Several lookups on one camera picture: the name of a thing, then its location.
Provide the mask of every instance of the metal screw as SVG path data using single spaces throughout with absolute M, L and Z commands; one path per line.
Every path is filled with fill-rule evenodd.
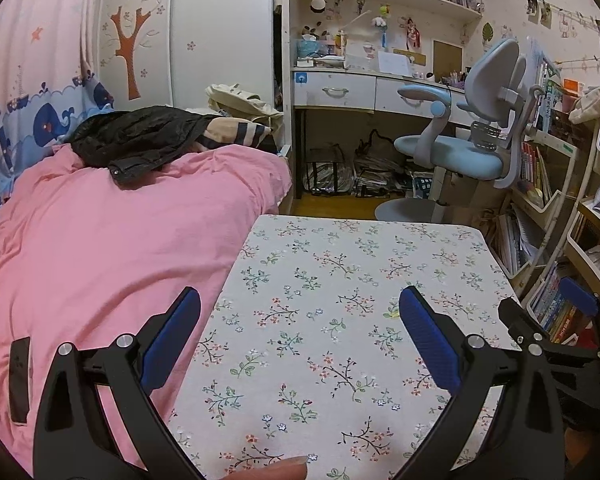
M 60 355 L 67 355 L 72 349 L 71 343 L 62 343 L 58 347 L 58 353 Z
M 531 345 L 529 345 L 529 353 L 531 355 L 539 356 L 542 355 L 542 349 L 540 348 L 540 345 L 532 343 Z
M 131 343 L 134 341 L 134 337 L 131 334 L 123 334 L 118 339 L 116 339 L 116 345 L 120 348 L 126 348 L 131 346 Z
M 482 339 L 479 335 L 471 335 L 466 341 L 469 343 L 471 348 L 482 348 L 484 346 L 484 339 Z

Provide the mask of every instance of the pink bedsheet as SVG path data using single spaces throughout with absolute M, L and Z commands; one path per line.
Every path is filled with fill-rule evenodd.
M 243 146 L 189 153 L 144 186 L 121 190 L 109 171 L 84 168 L 63 146 L 28 169 L 0 209 L 0 439 L 29 471 L 36 413 L 54 351 L 106 346 L 164 312 L 186 285 L 201 320 L 170 380 L 152 395 L 168 415 L 195 343 L 256 218 L 290 188 L 283 159 Z M 11 343 L 30 336 L 30 412 L 14 425 L 8 398 Z M 110 397 L 112 430 L 136 455 Z

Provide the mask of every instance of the paper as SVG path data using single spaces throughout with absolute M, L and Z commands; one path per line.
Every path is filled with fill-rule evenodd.
M 413 77 L 411 61 L 402 54 L 391 52 L 378 52 L 379 70 L 385 74 L 403 75 Z

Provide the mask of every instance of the table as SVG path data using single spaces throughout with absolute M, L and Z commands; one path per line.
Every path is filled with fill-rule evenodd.
M 307 455 L 310 479 L 384 480 L 424 439 L 449 394 L 398 314 L 415 285 L 493 346 L 513 291 L 465 226 L 261 216 L 196 348 L 168 427 L 208 478 Z M 459 463 L 486 433 L 488 397 Z

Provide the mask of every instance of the desk drawer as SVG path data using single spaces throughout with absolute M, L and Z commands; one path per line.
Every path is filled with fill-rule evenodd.
M 398 94 L 398 89 L 402 88 L 404 84 L 404 81 L 379 77 L 376 83 L 376 110 L 432 119 L 430 102 L 405 99 Z
M 295 83 L 295 106 L 325 106 L 373 110 L 376 78 L 368 75 L 303 72 L 306 83 Z

